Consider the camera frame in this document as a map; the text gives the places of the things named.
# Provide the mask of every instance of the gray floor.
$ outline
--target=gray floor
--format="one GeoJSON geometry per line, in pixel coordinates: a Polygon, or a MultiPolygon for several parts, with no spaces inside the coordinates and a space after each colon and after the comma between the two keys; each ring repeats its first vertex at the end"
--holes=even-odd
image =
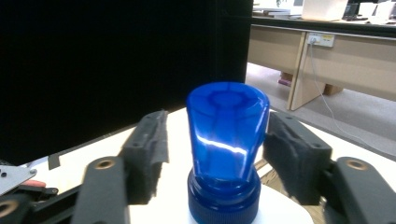
{"type": "Polygon", "coordinates": [[[279,71],[247,64],[246,83],[265,92],[273,109],[291,113],[312,126],[396,161],[396,102],[350,90],[324,96],[343,132],[334,124],[321,97],[295,111],[286,110],[290,87],[278,84],[279,76],[279,71]]]}

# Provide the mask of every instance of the blue lid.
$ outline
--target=blue lid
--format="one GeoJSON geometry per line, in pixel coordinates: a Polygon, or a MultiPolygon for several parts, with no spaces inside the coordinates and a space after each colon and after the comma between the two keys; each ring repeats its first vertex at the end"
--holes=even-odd
{"type": "MultiPolygon", "coordinates": [[[[213,222],[212,216],[199,215],[210,211],[213,216],[221,215],[223,221],[224,214],[232,217],[230,211],[234,216],[246,213],[250,219],[251,214],[255,217],[261,183],[253,162],[265,136],[267,96],[242,83],[210,83],[190,93],[187,111],[193,156],[189,177],[192,215],[200,223],[213,222]],[[251,206],[255,213],[245,211],[251,206]]],[[[231,220],[244,222],[235,217],[231,220]]]]}

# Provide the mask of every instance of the office desk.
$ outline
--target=office desk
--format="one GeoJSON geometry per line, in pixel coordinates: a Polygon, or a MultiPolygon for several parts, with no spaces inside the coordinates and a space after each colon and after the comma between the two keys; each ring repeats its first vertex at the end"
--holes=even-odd
{"type": "MultiPolygon", "coordinates": [[[[396,162],[390,161],[361,147],[352,145],[328,133],[305,125],[333,148],[332,159],[350,156],[370,162],[396,190],[396,162]]],[[[81,183],[86,165],[97,158],[115,156],[133,129],[123,131],[64,154],[61,166],[48,170],[42,162],[35,180],[47,182],[47,187],[58,188],[60,193],[81,183]]],[[[169,114],[167,121],[169,163],[163,164],[157,197],[146,206],[130,206],[132,223],[194,223],[187,204],[187,175],[192,167],[189,126],[185,109],[169,114]]],[[[260,213],[254,223],[312,223],[308,213],[297,203],[273,189],[262,186],[260,213]]]]}
{"type": "Polygon", "coordinates": [[[247,60],[293,75],[287,109],[319,96],[310,32],[335,35],[332,48],[312,48],[322,91],[326,83],[396,101],[396,27],[253,18],[247,60]]]}

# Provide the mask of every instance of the black backdrop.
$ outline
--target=black backdrop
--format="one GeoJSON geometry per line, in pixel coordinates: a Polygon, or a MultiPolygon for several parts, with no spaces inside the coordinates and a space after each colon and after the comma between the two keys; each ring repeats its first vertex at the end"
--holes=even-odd
{"type": "Polygon", "coordinates": [[[233,16],[249,16],[251,7],[2,0],[0,159],[32,161],[181,108],[204,83],[243,82],[249,24],[233,16]]]}

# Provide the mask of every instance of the white table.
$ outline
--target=white table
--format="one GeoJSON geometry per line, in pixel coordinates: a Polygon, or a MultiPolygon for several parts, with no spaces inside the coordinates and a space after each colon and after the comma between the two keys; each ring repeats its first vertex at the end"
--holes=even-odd
{"type": "MultiPolygon", "coordinates": [[[[390,161],[360,147],[349,144],[337,137],[307,126],[334,148],[332,158],[341,156],[356,157],[370,162],[396,189],[396,162],[390,161]]],[[[48,170],[42,162],[35,180],[47,183],[48,188],[58,188],[60,193],[79,184],[84,176],[86,165],[95,159],[118,155],[125,139],[133,129],[114,134],[60,157],[61,166],[48,170]]],[[[167,120],[169,163],[163,164],[158,184],[157,197],[148,205],[130,206],[132,223],[195,223],[192,219],[187,198],[187,176],[192,167],[189,125],[185,109],[169,114],[167,120]]],[[[254,223],[313,223],[309,214],[299,204],[277,191],[262,186],[259,214],[254,223]]]]}

